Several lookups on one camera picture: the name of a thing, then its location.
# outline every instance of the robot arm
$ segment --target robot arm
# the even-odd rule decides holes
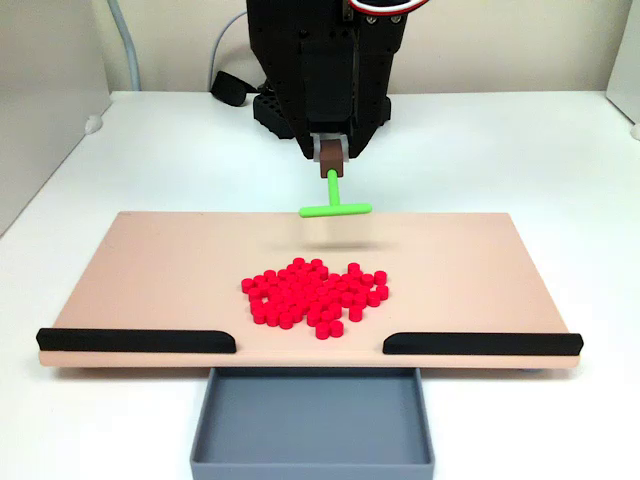
[[[251,48],[305,157],[329,141],[357,157],[390,118],[393,56],[427,1],[247,0]]]

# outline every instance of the white wall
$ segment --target white wall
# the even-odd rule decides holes
[[[108,105],[86,0],[0,0],[0,235]]]
[[[640,124],[640,0],[631,7],[607,96],[631,120]]]
[[[106,0],[92,0],[110,88],[129,88]],[[136,43],[144,89],[204,90],[220,28],[244,0],[120,0]],[[394,62],[392,92],[604,90],[631,0],[432,0],[411,14]],[[219,65],[264,78],[234,25]]]

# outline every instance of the gray cable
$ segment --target gray cable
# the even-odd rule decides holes
[[[209,81],[207,83],[207,85],[209,85],[209,90],[211,90],[211,87],[213,86],[213,66],[214,66],[214,63],[215,63],[215,60],[216,60],[216,52],[218,51],[218,45],[220,45],[220,40],[222,40],[222,37],[224,36],[226,31],[229,29],[229,27],[231,25],[233,25],[233,22],[235,22],[241,16],[246,15],[246,14],[247,14],[247,11],[245,10],[244,12],[240,12],[235,17],[233,17],[231,20],[229,20],[229,22],[227,22],[227,24],[224,26],[224,28],[222,29],[222,31],[218,35],[218,38],[216,38],[216,43],[213,44],[213,50],[211,52],[211,63],[209,64]]]
[[[124,50],[127,53],[127,61],[129,62],[129,75],[131,76],[131,89],[140,91],[140,71],[138,70],[138,57],[136,55],[136,47],[133,45],[131,34],[127,28],[127,22],[124,21],[122,10],[118,0],[107,0],[109,8],[111,9],[111,15],[116,22],[122,42],[124,43]]]

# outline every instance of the black rubber strip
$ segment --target black rubber strip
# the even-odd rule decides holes
[[[36,340],[49,352],[236,353],[235,339],[218,330],[42,328]]]
[[[577,356],[584,342],[578,333],[411,333],[384,341],[386,355]]]

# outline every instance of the green t-shaped tool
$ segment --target green t-shaped tool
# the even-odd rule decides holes
[[[313,217],[335,217],[338,215],[361,215],[370,213],[373,207],[369,203],[340,204],[340,190],[338,189],[338,172],[329,170],[327,172],[329,181],[329,205],[322,207],[302,207],[300,216],[302,218]]]

